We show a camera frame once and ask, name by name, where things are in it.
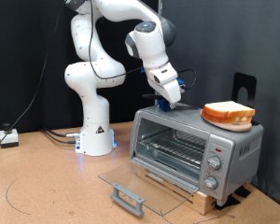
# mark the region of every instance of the black wall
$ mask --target black wall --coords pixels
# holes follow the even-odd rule
[[[253,184],[280,203],[280,0],[163,0],[162,15],[177,31],[167,50],[174,68],[199,74],[182,102],[228,101],[234,73],[257,78],[255,121],[264,135]]]
[[[158,0],[144,1],[158,10]],[[64,0],[0,1],[0,129],[3,122],[14,122],[30,104],[41,76],[55,22]],[[80,62],[70,33],[76,12],[63,7],[45,75],[34,104],[16,128],[20,133],[78,127],[83,123],[78,95],[64,81],[64,70]],[[121,62],[126,71],[142,66],[141,60],[129,56],[124,40],[140,21],[111,22],[99,20],[98,34],[105,51]],[[152,93],[145,74],[134,72],[123,85],[100,89],[110,103],[110,121],[133,120],[134,113],[153,102],[143,100]]]

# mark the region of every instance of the bread slice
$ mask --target bread slice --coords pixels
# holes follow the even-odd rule
[[[234,101],[206,104],[203,111],[217,118],[240,118],[255,115],[255,109],[237,104]]]
[[[202,116],[207,120],[218,122],[218,123],[251,122],[252,120],[252,116],[248,116],[248,117],[244,116],[238,118],[217,118],[209,114],[206,114],[203,110],[202,110]]]

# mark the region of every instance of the control knob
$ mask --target control knob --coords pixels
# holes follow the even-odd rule
[[[204,180],[204,184],[210,189],[216,189],[217,188],[217,180],[214,179],[212,176],[207,177]]]
[[[215,170],[217,170],[221,167],[221,160],[218,157],[212,157],[207,162]]]

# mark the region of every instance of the wooden table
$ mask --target wooden table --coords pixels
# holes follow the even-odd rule
[[[103,157],[76,154],[73,145],[43,133],[20,134],[20,146],[0,148],[2,223],[280,223],[280,205],[253,186],[241,203],[202,216],[185,205],[161,217],[144,207],[136,217],[110,199],[112,187],[98,175],[130,159],[132,123],[112,124],[118,148]],[[59,133],[79,129],[59,130]]]

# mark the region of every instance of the wooden board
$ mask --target wooden board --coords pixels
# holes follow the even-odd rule
[[[207,214],[215,207],[215,198],[205,195],[199,191],[194,193],[192,197],[189,197],[188,191],[182,189],[175,183],[172,183],[163,177],[150,173],[143,167],[139,166],[137,168],[137,175],[145,179],[148,183],[165,191],[166,193],[172,195],[180,201],[185,201],[188,198],[188,200],[185,202],[185,205],[194,209],[202,215]]]

